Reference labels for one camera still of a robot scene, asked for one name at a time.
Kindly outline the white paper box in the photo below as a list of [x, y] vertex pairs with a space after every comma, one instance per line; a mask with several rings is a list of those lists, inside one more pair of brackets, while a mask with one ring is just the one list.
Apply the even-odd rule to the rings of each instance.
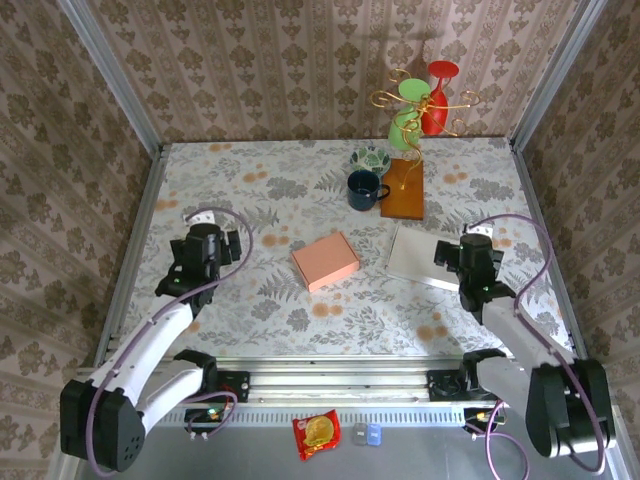
[[386, 262], [386, 273], [394, 278], [457, 291], [459, 281], [456, 275], [435, 264], [438, 241], [436, 235], [398, 226]]

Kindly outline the pink paper box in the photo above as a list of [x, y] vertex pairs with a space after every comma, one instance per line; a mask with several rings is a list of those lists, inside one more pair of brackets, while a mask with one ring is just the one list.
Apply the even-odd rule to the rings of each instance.
[[360, 267], [359, 255], [342, 232], [294, 251], [292, 260], [310, 293], [346, 278]]

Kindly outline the dark blue mug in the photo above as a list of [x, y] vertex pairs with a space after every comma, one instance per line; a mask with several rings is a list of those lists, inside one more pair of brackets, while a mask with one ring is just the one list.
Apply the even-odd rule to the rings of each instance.
[[391, 193], [391, 188], [380, 177], [368, 170], [358, 170], [347, 180], [348, 203], [357, 211], [368, 211]]

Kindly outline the floral tablecloth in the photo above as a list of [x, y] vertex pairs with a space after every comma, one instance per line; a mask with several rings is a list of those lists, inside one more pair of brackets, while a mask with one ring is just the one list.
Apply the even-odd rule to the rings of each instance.
[[[218, 206], [217, 223], [237, 227], [248, 263], [222, 283], [213, 302], [174, 343], [214, 356], [457, 355], [499, 345], [465, 312], [455, 291], [386, 273], [398, 222], [347, 202], [356, 140], [187, 143], [170, 147], [163, 182], [121, 332], [158, 310], [154, 291], [171, 261], [170, 241], [186, 234], [184, 216]], [[523, 307], [568, 344], [512, 152], [502, 138], [430, 138], [424, 208], [416, 230], [457, 240], [461, 228], [496, 217], [501, 279], [523, 291]], [[359, 269], [310, 293], [292, 253], [342, 232]]]

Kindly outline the green leaf patterned bowl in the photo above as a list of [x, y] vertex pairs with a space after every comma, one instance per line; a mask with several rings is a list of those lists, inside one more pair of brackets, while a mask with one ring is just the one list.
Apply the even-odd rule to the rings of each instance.
[[380, 147], [361, 146], [351, 153], [349, 163], [354, 171], [366, 170], [382, 177], [391, 168], [391, 156]]

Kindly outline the small black circuit board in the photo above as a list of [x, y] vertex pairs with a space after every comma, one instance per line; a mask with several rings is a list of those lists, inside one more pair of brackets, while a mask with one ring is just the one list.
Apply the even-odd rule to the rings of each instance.
[[188, 409], [185, 412], [185, 429], [189, 434], [211, 435], [223, 422], [226, 411], [222, 407]]
[[[485, 434], [487, 431], [491, 412], [491, 409], [465, 408], [465, 423], [463, 429], [470, 434]], [[494, 431], [497, 426], [502, 425], [504, 423], [504, 420], [504, 411], [502, 409], [499, 409], [494, 417], [491, 431]]]

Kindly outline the green plastic wine glass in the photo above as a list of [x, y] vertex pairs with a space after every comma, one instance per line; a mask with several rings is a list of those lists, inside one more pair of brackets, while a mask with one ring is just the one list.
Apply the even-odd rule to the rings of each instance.
[[412, 150], [418, 146], [422, 135], [421, 102], [428, 98], [431, 87], [424, 80], [410, 78], [403, 80], [398, 92], [406, 106], [395, 116], [390, 126], [389, 141], [400, 151]]

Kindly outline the red plastic wine glass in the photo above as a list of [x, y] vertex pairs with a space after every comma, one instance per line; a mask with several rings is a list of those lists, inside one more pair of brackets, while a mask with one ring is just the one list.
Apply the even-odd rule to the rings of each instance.
[[444, 88], [458, 75], [459, 67], [451, 61], [438, 60], [430, 63], [427, 70], [437, 79], [437, 85], [431, 92], [426, 111], [421, 117], [421, 126], [424, 135], [437, 136], [444, 131], [449, 112]]

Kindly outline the grey metal tray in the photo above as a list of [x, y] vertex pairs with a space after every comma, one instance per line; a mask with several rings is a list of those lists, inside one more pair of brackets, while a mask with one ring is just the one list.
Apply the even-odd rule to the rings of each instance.
[[[245, 405], [220, 433], [191, 438], [178, 408], [152, 429], [125, 472], [102, 479], [87, 462], [56, 451], [45, 480], [640, 480], [624, 432], [607, 453], [606, 472], [592, 476], [566, 457], [541, 457], [513, 413], [486, 452], [463, 429], [461, 408], [426, 405], [341, 408], [339, 445], [302, 461], [292, 421], [322, 411]], [[382, 427], [380, 446], [353, 443], [358, 422]]]

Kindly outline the red snack packet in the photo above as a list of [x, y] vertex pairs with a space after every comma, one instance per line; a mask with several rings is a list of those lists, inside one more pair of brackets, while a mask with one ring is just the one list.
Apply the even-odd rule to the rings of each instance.
[[299, 457], [309, 460], [314, 454], [336, 448], [341, 441], [341, 426], [335, 409], [324, 414], [294, 419], [292, 428]]

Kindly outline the aluminium table side rail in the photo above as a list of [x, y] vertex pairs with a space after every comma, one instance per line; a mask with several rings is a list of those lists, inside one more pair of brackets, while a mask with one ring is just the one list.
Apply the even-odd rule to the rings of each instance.
[[[523, 154], [512, 144], [509, 144], [511, 152], [514, 156], [514, 163], [518, 172], [521, 185], [527, 204], [531, 213], [531, 217], [543, 227], [544, 234], [547, 235], [545, 220], [540, 208], [537, 195], [531, 181], [526, 162]], [[579, 358], [586, 359], [589, 357], [589, 353], [586, 348], [585, 341], [583, 339], [579, 323], [577, 321], [571, 300], [563, 280], [559, 264], [557, 262], [553, 247], [550, 247], [551, 251], [550, 266], [548, 267], [548, 275], [553, 286], [556, 299], [558, 301], [559, 310], [562, 315], [565, 327], [569, 333], [569, 337], [574, 348], [574, 351]]]
[[169, 152], [169, 145], [162, 146], [152, 162], [96, 348], [93, 361], [94, 368], [99, 367], [105, 361], [112, 337], [119, 332], [126, 319], [147, 234], [163, 182]]

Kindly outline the long aluminium base rail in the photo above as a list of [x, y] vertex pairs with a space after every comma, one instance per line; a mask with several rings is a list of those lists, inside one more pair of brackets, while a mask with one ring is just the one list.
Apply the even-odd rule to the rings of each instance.
[[312, 356], [216, 360], [219, 372], [249, 373], [250, 405], [406, 406], [429, 400], [430, 371], [458, 370], [458, 357]]

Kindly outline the aluminium frame post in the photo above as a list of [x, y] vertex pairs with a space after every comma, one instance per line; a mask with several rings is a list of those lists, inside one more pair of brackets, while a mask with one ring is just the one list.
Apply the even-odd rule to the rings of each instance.
[[129, 82], [103, 29], [91, 12], [88, 0], [59, 0], [59, 3], [116, 102], [123, 110], [137, 138], [146, 151], [155, 157], [162, 147], [160, 136]]
[[533, 136], [607, 3], [608, 0], [578, 1], [563, 37], [510, 137], [515, 153], [521, 153]]

